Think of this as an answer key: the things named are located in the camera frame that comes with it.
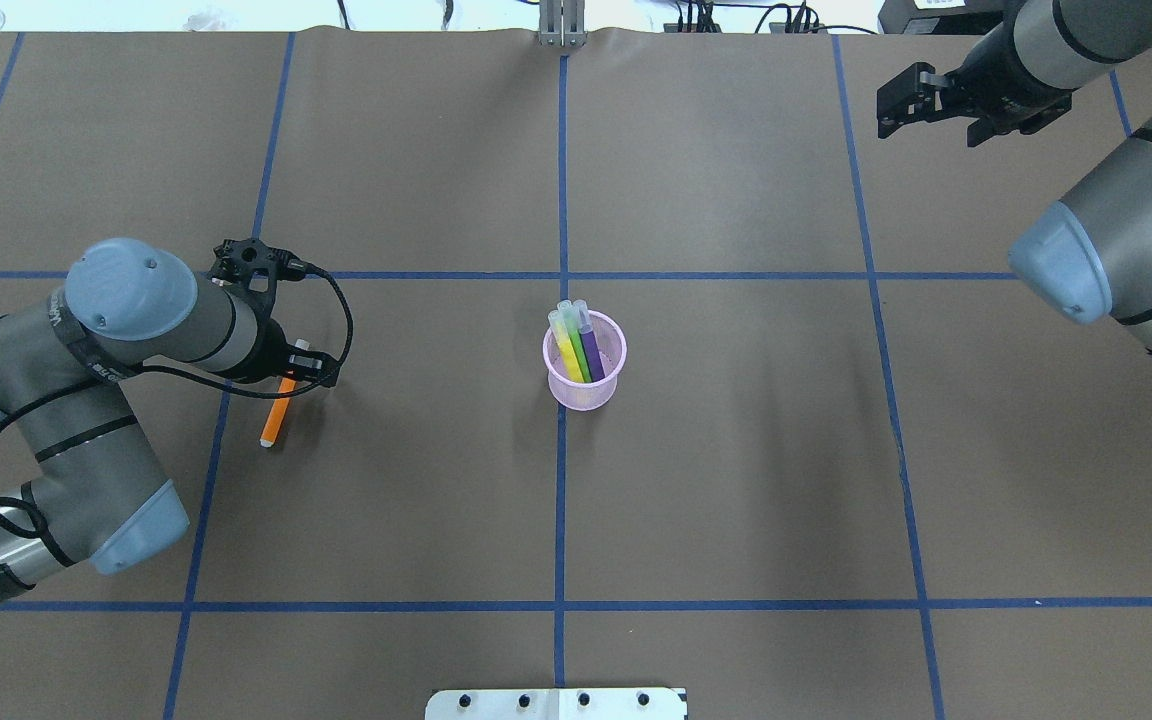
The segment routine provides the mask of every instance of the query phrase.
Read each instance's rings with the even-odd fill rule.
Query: robotic arm
[[[234,382],[310,382],[294,395],[335,384],[353,319],[329,273],[256,238],[227,240],[214,252],[202,275],[143,242],[104,241],[40,304],[1,316],[0,433],[18,422],[41,477],[0,497],[0,602],[82,560],[123,570],[188,528],[116,382],[152,370],[191,376],[143,361],[162,355]],[[278,281],[306,274],[328,279],[346,310],[340,361],[288,344],[270,318]]]
[[[1076,88],[1152,50],[1152,0],[1018,0],[964,63],[910,65],[878,91],[878,137],[975,118],[968,146],[1038,132]],[[1111,314],[1152,356],[1152,119],[1011,247],[1016,274],[1079,324]]]

